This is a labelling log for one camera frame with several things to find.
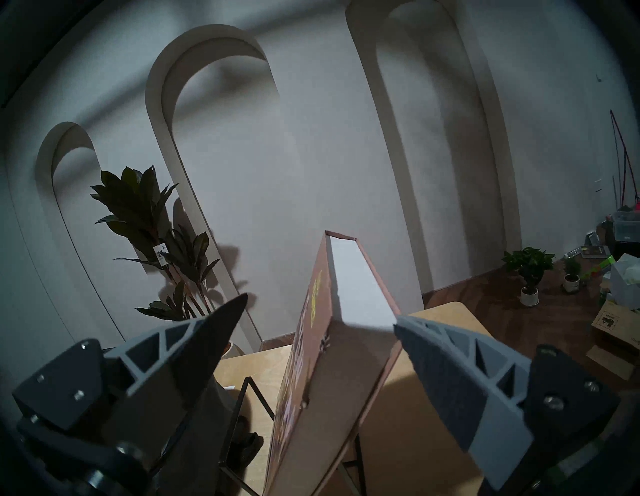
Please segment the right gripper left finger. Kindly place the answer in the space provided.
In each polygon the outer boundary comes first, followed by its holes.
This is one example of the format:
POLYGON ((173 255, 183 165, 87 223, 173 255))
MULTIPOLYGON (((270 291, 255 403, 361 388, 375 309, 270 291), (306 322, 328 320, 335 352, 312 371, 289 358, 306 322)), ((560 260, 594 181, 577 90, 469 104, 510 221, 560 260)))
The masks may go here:
POLYGON ((164 325, 104 351, 85 338, 13 390, 20 448, 42 489, 29 495, 169 495, 175 460, 202 399, 212 396, 204 447, 216 466, 229 428, 214 379, 248 295, 208 316, 164 325))

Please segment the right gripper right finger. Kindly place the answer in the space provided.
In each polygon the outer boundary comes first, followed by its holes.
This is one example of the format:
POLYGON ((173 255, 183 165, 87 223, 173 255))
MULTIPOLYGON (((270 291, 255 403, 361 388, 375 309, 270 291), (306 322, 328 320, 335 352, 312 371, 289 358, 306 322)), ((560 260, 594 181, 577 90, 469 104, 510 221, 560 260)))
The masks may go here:
POLYGON ((533 359, 469 329, 401 316, 395 336, 459 448, 479 493, 570 493, 621 399, 550 344, 533 359))

